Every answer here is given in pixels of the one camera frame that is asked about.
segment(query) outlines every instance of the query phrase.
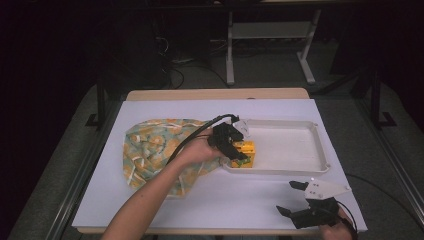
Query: floor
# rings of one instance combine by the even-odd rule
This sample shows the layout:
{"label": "floor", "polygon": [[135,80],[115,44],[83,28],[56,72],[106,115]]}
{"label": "floor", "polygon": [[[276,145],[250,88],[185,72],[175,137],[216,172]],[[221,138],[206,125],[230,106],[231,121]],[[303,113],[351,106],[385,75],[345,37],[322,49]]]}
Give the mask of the floor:
{"label": "floor", "polygon": [[[236,54],[234,59],[236,84],[232,88],[307,89],[316,101],[368,226],[368,231],[359,234],[360,239],[422,239],[424,228],[397,177],[392,159],[400,159],[416,190],[423,193],[424,134],[404,111],[394,91],[384,84],[381,111],[389,112],[397,126],[384,127],[381,131],[369,121],[368,95],[354,99],[349,94],[353,81],[326,95],[313,95],[314,91],[342,77],[329,74],[337,42],[313,44],[308,61],[317,81],[315,85],[306,84],[297,61],[295,53],[301,46],[302,42],[288,41],[243,46],[241,54]],[[184,54],[181,56],[178,61],[185,60]],[[171,70],[170,74],[174,87],[183,79],[180,89],[228,87],[224,83],[225,56],[222,52],[213,55],[209,63],[193,61],[174,67],[178,70]],[[113,122],[119,102],[108,101],[107,109],[108,119]],[[93,86],[75,112],[9,239],[100,238],[100,235],[81,234],[70,226],[83,196],[83,187],[95,166],[96,153],[101,151],[98,145],[105,141],[110,130],[108,127],[99,130],[86,126],[89,117],[95,113],[96,87]]]}

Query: yellow toy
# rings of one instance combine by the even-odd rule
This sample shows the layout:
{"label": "yellow toy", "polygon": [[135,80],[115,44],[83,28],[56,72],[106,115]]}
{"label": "yellow toy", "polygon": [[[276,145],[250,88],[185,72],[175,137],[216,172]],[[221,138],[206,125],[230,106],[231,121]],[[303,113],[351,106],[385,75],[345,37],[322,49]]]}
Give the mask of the yellow toy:
{"label": "yellow toy", "polygon": [[252,168],[255,159],[255,143],[253,141],[233,142],[233,146],[239,151],[246,154],[247,158],[243,160],[231,161],[232,168]]}

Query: plastic tray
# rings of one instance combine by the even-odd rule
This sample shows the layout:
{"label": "plastic tray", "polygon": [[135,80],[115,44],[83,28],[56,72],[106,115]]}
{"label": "plastic tray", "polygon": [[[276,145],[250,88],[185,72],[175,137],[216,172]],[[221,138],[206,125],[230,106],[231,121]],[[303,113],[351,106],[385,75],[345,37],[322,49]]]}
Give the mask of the plastic tray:
{"label": "plastic tray", "polygon": [[253,167],[231,168],[224,164],[224,169],[229,172],[314,176],[329,170],[317,124],[310,121],[249,120],[248,126],[248,140],[255,142]]}

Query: patterned cloth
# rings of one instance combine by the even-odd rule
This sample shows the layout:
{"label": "patterned cloth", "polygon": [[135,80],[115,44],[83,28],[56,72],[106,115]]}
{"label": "patterned cloth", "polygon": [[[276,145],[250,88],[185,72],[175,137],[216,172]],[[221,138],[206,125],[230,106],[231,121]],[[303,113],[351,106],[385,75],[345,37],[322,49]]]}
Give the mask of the patterned cloth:
{"label": "patterned cloth", "polygon": [[[178,145],[206,122],[193,119],[153,119],[139,123],[126,132],[124,175],[137,190],[158,174]],[[186,168],[168,196],[184,196],[200,175],[219,166],[219,159],[192,164]]]}

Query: black cable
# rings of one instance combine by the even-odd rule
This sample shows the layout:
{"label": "black cable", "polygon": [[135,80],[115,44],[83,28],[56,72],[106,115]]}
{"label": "black cable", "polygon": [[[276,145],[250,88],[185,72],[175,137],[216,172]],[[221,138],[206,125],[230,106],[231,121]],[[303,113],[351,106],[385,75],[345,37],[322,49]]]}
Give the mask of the black cable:
{"label": "black cable", "polygon": [[348,207],[346,207],[346,205],[344,205],[342,202],[337,201],[337,200],[336,200],[336,202],[337,202],[338,204],[342,205],[342,206],[344,207],[344,209],[346,209],[346,211],[349,213],[350,218],[352,219],[352,222],[353,222],[353,226],[355,227],[356,232],[358,232],[358,226],[356,225],[356,221],[355,221],[355,218],[353,217],[352,212],[351,212],[351,211],[349,210],[349,208],[348,208]]}
{"label": "black cable", "polygon": [[394,202],[396,202],[415,222],[415,224],[417,224],[417,226],[420,228],[420,230],[424,233],[424,227],[421,225],[420,221],[418,221],[417,217],[405,206],[403,205],[403,203],[401,203],[398,199],[396,199],[394,196],[392,196],[390,193],[388,193],[387,191],[385,191],[384,189],[382,189],[381,187],[379,187],[378,185],[376,185],[375,183],[362,178],[360,176],[356,176],[354,174],[350,174],[350,173],[345,173],[346,176],[348,177],[353,177],[356,179],[359,179],[365,183],[368,183],[369,185],[377,188],[380,192],[384,193],[386,196],[388,196],[390,199],[392,199]]}
{"label": "black cable", "polygon": [[204,68],[207,69],[213,73],[215,73],[216,76],[219,77],[219,79],[225,84],[225,86],[227,88],[229,88],[230,86],[226,83],[226,81],[219,75],[219,73],[217,73],[215,70],[213,70],[212,68],[209,67],[205,67],[205,66],[201,66],[201,65],[196,65],[196,66],[179,66],[178,68]]}
{"label": "black cable", "polygon": [[182,72],[178,71],[178,70],[177,70],[177,69],[175,69],[175,68],[171,68],[170,70],[171,70],[171,71],[174,71],[174,72],[177,72],[177,73],[179,73],[179,74],[181,75],[181,82],[180,82],[180,84],[178,84],[177,86],[174,86],[174,84],[172,83],[172,77],[169,79],[169,83],[170,83],[170,85],[171,85],[172,89],[178,89],[178,88],[180,88],[180,87],[183,85],[183,83],[184,83],[184,74],[183,74]]}
{"label": "black cable", "polygon": [[172,155],[169,157],[168,162],[166,163],[166,165],[168,165],[172,160],[174,160],[174,158],[178,155],[178,153],[181,151],[181,149],[191,140],[193,140],[194,138],[196,138],[196,136],[201,133],[203,130],[205,130],[206,128],[212,126],[214,123],[217,123],[218,121],[221,121],[222,119],[226,118],[226,117],[231,117],[231,122],[235,122],[238,121],[238,117],[236,117],[233,114],[225,114],[225,115],[221,115],[218,116],[214,119],[212,119],[211,121],[207,122],[206,124],[204,124],[203,126],[201,126],[200,128],[198,128],[196,131],[194,131],[192,134],[190,134],[186,139],[184,139],[179,145],[178,147],[174,150],[174,152],[172,153]]}
{"label": "black cable", "polygon": [[339,219],[340,222],[343,223],[343,225],[345,225],[348,228],[350,235],[352,236],[352,240],[358,240],[358,228],[356,227],[356,222],[354,220],[354,217],[353,217],[352,213],[350,212],[350,210],[346,207],[346,205],[344,205],[343,203],[341,203],[341,204],[349,212],[350,217],[352,218],[352,221],[355,223],[355,227],[353,227],[352,223],[350,223],[349,220],[347,220],[346,218],[343,218],[343,217],[339,216],[338,214],[334,214],[334,213],[328,211],[327,209],[324,209],[324,208],[315,208],[315,209],[318,210],[318,211],[321,211],[323,213],[326,213],[327,215],[330,215],[334,218]]}

